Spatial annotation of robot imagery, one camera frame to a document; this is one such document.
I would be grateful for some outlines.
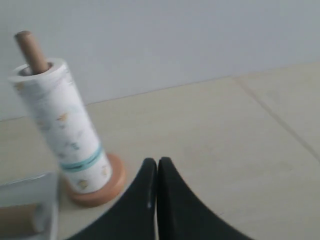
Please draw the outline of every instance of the paper towel roll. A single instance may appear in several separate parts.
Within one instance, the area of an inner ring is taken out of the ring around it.
[[[44,207],[39,203],[0,207],[0,238],[41,233],[48,220]]]
[[[9,81],[58,159],[70,186],[92,193],[110,179],[112,168],[86,112],[67,63],[48,58],[50,69],[31,75],[27,64]]]

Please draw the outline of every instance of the countertop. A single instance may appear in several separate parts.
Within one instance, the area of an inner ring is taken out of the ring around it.
[[[144,158],[171,157],[212,211],[257,240],[320,236],[320,63],[173,87],[87,106],[127,186]],[[0,184],[57,171],[28,117],[0,122]],[[60,196],[58,239],[81,230],[95,208]]]

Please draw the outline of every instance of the round wooden base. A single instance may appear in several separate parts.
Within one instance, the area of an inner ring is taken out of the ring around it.
[[[66,192],[69,198],[84,207],[96,207],[114,199],[123,189],[126,182],[126,170],[119,157],[107,154],[112,167],[110,180],[100,190],[91,193],[77,193],[72,190],[68,181],[65,181]]]

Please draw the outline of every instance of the white paper towel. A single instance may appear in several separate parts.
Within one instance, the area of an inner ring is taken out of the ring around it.
[[[27,64],[9,81],[57,157],[71,187],[92,193],[110,179],[112,168],[87,114],[67,63],[48,58],[50,69],[30,75]]]

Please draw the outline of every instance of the black object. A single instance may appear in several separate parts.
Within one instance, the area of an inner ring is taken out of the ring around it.
[[[211,212],[186,185],[169,157],[158,165],[160,240],[250,240]]]
[[[146,158],[117,203],[69,240],[154,240],[156,189],[157,164]]]

